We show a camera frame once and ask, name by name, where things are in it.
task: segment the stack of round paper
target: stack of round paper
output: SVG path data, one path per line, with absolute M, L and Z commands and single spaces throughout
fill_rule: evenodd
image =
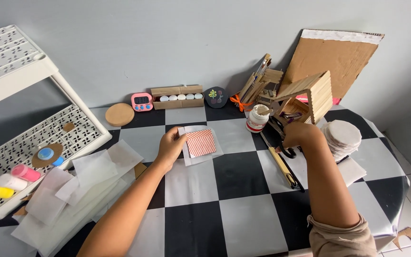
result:
M 343 121 L 334 120 L 323 125 L 321 128 L 329 149 L 336 161 L 340 161 L 345 156 L 357 150 L 361 144 L 361 132 L 353 124 Z

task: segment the checkered tablecloth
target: checkered tablecloth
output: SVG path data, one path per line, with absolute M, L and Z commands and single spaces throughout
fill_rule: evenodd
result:
M 206 105 L 151 110 L 136 113 L 133 121 L 120 128 L 106 123 L 106 109 L 92 109 L 113 135 L 98 150 L 123 139 L 149 166 L 161 136 L 170 128 L 207 125 L 216 132 L 224 152 L 190 167 L 185 167 L 180 154 L 159 184 L 128 256 L 287 256 L 310 247 L 305 159 L 300 153 L 295 159 L 284 158 L 306 188 L 301 193 L 289 188 L 261 136 L 245 128 L 248 113 L 239 112 L 231 102 L 221 109 Z M 354 124 L 362 134 L 361 145 L 351 157 L 367 175 L 348 187 L 358 211 L 374 236 L 393 234 L 408 189 L 402 168 L 373 123 L 334 106 L 318 126 L 335 119 Z M 264 133 L 277 145 L 280 138 L 270 126 Z M 57 256 L 75 256 L 94 224 L 84 226 Z M 17 225 L 11 214 L 0 220 L 0 256 L 35 257 L 36 251 L 26 254 L 25 243 L 10 236 Z

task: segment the digital timer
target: digital timer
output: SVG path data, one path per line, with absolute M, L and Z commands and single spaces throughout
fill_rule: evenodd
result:
M 145 112 L 153 109 L 152 96 L 149 93 L 135 93 L 131 96 L 131 105 L 136 112 Z

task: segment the orange ribbon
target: orange ribbon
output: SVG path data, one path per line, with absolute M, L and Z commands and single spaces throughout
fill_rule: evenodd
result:
M 251 109 L 250 109 L 250 110 L 245 109 L 244 106 L 248 106 L 248 105 L 252 104 L 253 102 L 250 102 L 250 103 L 241 103 L 241 102 L 240 102 L 240 99 L 239 99 L 239 96 L 238 96 L 237 94 L 235 94 L 234 97 L 235 97 L 235 98 L 233 98 L 233 97 L 231 96 L 231 97 L 229 98 L 229 100 L 231 100 L 231 102 L 236 102 L 236 103 L 238 103 L 238 104 L 239 104 L 239 110 L 240 110 L 241 112 L 243 112 L 243 110 L 245 110 L 245 111 L 251 111 Z

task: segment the striped paper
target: striped paper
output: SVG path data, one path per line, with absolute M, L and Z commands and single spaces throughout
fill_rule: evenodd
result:
M 192 158 L 216 152 L 210 129 L 190 132 L 185 135 L 188 137 L 186 143 Z

